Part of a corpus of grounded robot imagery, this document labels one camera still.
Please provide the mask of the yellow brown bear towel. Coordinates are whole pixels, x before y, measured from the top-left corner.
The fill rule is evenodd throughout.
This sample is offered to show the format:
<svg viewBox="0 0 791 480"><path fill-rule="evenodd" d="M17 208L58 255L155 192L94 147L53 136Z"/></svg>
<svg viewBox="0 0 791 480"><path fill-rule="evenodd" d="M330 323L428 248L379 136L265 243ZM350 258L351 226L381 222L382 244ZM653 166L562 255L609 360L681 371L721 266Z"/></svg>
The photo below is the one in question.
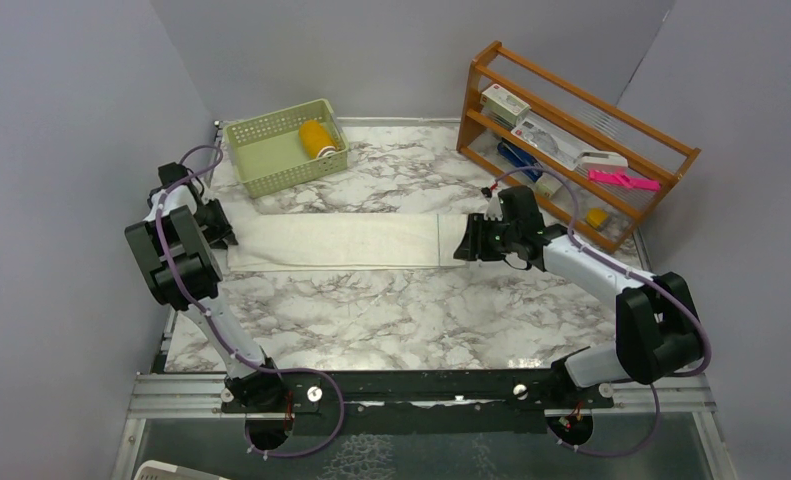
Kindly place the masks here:
<svg viewBox="0 0 791 480"><path fill-rule="evenodd" d="M317 120L302 123L298 130L301 145L310 159L317 159L337 151L336 143Z"/></svg>

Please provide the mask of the white towel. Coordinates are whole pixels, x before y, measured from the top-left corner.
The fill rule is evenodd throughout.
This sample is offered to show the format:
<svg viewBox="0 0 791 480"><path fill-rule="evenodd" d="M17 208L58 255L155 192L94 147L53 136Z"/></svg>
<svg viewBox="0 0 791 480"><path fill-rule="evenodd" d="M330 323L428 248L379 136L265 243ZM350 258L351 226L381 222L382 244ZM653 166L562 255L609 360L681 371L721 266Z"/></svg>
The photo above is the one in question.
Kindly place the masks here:
<svg viewBox="0 0 791 480"><path fill-rule="evenodd" d="M291 213L228 210L237 243L230 271L402 270L460 267L466 214Z"/></svg>

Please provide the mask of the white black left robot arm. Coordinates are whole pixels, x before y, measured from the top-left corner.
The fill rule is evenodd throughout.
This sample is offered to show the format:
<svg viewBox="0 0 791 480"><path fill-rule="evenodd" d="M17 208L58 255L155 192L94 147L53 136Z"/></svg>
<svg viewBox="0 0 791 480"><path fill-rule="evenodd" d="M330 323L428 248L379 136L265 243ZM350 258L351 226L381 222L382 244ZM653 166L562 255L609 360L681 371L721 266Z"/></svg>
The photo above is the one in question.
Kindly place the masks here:
<svg viewBox="0 0 791 480"><path fill-rule="evenodd" d="M206 200L193 171L181 163L158 168L161 186L149 194L149 214L124 235L154 299L185 314L219 353L226 368L222 401L269 411L287 388L276 366L244 331L221 294L212 248L236 243L220 202Z"/></svg>

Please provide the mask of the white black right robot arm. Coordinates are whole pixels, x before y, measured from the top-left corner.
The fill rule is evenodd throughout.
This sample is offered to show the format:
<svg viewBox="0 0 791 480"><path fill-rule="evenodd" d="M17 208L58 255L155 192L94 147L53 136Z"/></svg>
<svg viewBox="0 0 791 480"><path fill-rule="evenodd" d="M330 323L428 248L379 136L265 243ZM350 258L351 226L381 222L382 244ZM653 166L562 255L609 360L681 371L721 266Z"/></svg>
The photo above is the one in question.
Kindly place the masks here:
<svg viewBox="0 0 791 480"><path fill-rule="evenodd" d="M496 215L468 215L455 259L500 262L515 255L527 269L564 278L615 314L613 342L552 364L547 384L556 404L571 407L589 387L602 383L650 385L665 376L694 375L708 365L709 340L681 276L630 267L567 227L546 224L534 194L524 186L504 189L491 202Z"/></svg>

